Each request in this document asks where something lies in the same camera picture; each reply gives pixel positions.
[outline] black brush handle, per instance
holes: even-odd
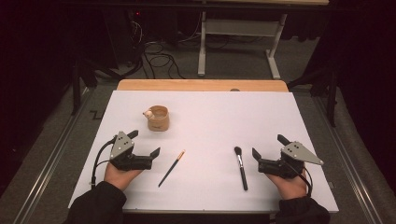
[[[241,167],[241,176],[242,176],[242,183],[244,184],[244,190],[248,190],[248,182],[247,182],[247,177],[245,176],[244,167]]]

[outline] table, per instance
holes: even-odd
[[[224,3],[258,3],[258,4],[280,4],[280,5],[317,5],[326,6],[329,0],[203,0],[206,2]],[[198,60],[198,76],[205,76],[206,34],[212,35],[248,35],[267,36],[273,38],[270,49],[265,51],[267,62],[270,66],[273,79],[280,79],[280,74],[276,66],[275,52],[283,27],[285,26],[287,14],[282,14],[279,21],[242,21],[242,20],[216,20],[207,19],[206,12],[202,12],[201,23],[201,47]]]
[[[166,132],[147,128],[142,112],[155,104],[165,105],[170,111],[171,126]],[[162,149],[152,169],[124,191],[130,198],[124,211],[129,213],[274,213],[279,195],[276,187],[257,172],[251,148],[268,160],[277,160],[282,147],[276,141],[278,133],[313,148],[292,93],[282,81],[123,80],[109,101],[71,202],[89,190],[98,149],[119,130],[131,129],[139,130],[134,139],[136,155]],[[235,146],[243,149],[248,191],[242,188]],[[158,188],[182,149],[186,149],[185,155]],[[108,159],[108,153],[104,151],[100,161]],[[338,211],[321,167],[306,167],[315,183],[313,198],[329,211]],[[103,179],[104,169],[104,165],[98,167],[98,180]]]

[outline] brush bristles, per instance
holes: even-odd
[[[240,147],[235,147],[233,150],[235,150],[236,155],[242,155],[242,149]]]

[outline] white table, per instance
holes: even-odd
[[[142,115],[152,105],[165,105],[170,128],[155,133]],[[125,190],[125,212],[274,213],[280,199],[276,187],[251,156],[277,160],[283,147],[277,135],[303,143],[314,153],[292,93],[274,91],[114,91],[81,172],[71,202],[91,187],[92,165],[99,148],[119,131],[139,130],[134,154],[161,153],[152,169]],[[243,150],[248,191],[243,190],[233,148]],[[177,155],[186,153],[160,188],[158,184]],[[110,147],[100,161],[107,160]],[[320,166],[306,165],[314,181],[312,197],[337,212],[332,192]],[[98,167],[97,182],[106,166]]]

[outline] black sleeve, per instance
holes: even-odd
[[[276,214],[276,224],[328,224],[330,214],[310,197],[279,202],[280,211]]]
[[[76,198],[64,224],[118,224],[122,223],[124,193],[103,181],[96,188]]]

